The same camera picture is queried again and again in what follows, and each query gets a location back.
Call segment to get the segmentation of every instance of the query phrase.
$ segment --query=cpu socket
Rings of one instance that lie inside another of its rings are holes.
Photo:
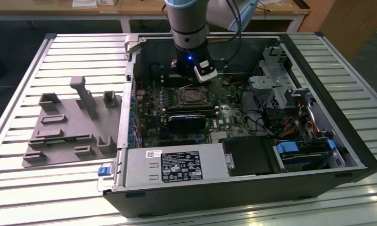
[[[207,89],[199,88],[183,88],[179,90],[180,106],[208,105]]]

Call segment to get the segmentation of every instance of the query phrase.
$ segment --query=slotted metal surface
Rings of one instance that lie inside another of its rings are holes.
[[[377,158],[376,94],[324,40],[315,34],[291,37]],[[107,90],[123,95],[124,38],[123,34],[68,34],[41,46],[0,131],[0,225],[377,225],[377,174],[316,199],[125,219],[97,191],[97,168],[112,159],[24,169],[40,94],[77,97],[68,82],[72,75],[84,75],[95,96]]]

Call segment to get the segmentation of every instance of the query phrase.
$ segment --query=blue latch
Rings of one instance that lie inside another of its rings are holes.
[[[332,150],[336,149],[333,140],[328,140],[328,145]]]
[[[111,176],[111,166],[99,168],[99,176]]]
[[[277,145],[277,152],[280,154],[287,152],[299,152],[300,149],[297,148],[296,142],[283,142]]]

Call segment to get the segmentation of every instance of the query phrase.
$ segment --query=power supply label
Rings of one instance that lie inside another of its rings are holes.
[[[161,167],[165,183],[203,179],[199,151],[161,154]]]

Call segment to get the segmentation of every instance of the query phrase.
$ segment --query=wooden cabinet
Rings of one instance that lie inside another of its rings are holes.
[[[300,32],[320,31],[352,60],[377,30],[377,0],[304,0],[311,14]]]

